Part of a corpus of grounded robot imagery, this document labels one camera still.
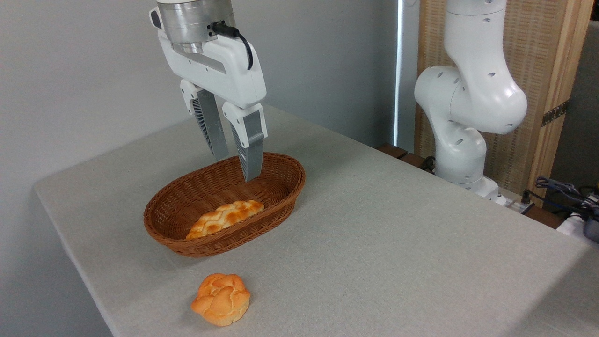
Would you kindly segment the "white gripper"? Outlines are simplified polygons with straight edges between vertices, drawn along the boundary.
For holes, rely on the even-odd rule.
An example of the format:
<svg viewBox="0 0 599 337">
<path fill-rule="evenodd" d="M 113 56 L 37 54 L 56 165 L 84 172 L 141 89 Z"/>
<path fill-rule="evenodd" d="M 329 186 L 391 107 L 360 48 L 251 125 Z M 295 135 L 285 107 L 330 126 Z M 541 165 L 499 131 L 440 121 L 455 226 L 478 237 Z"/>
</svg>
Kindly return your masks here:
<svg viewBox="0 0 599 337">
<path fill-rule="evenodd" d="M 238 37 L 214 31 L 214 25 L 235 26 L 231 8 L 153 8 L 158 30 L 188 109 L 216 160 L 229 156 L 214 94 L 223 98 L 223 114 L 231 124 L 246 182 L 261 174 L 263 139 L 268 137 L 263 106 L 267 90 L 257 53 Z"/>
</svg>

